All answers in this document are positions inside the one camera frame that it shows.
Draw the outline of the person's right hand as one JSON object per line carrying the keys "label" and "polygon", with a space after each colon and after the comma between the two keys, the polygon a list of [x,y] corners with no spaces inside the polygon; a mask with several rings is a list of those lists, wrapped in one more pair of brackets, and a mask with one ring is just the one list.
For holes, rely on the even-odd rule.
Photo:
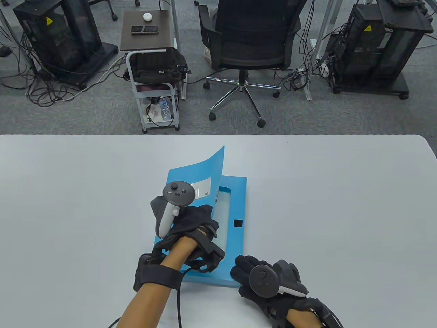
{"label": "person's right hand", "polygon": [[268,320],[277,323],[279,327],[321,328],[325,326],[304,298],[286,293],[263,298],[253,292],[250,288],[249,276],[251,270],[260,264],[270,265],[266,261],[259,261],[254,256],[240,255],[235,258],[235,265],[230,275],[240,284],[238,292],[241,297],[255,304]]}

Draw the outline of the person's left hand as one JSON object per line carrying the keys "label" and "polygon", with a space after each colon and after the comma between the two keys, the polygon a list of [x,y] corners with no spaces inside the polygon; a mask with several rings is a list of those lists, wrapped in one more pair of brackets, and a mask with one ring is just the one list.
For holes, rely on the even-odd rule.
{"label": "person's left hand", "polygon": [[201,273],[214,271],[225,257],[215,242],[219,224],[212,219],[212,206],[183,208],[169,233],[154,245],[152,264],[163,264],[167,256],[176,256]]}

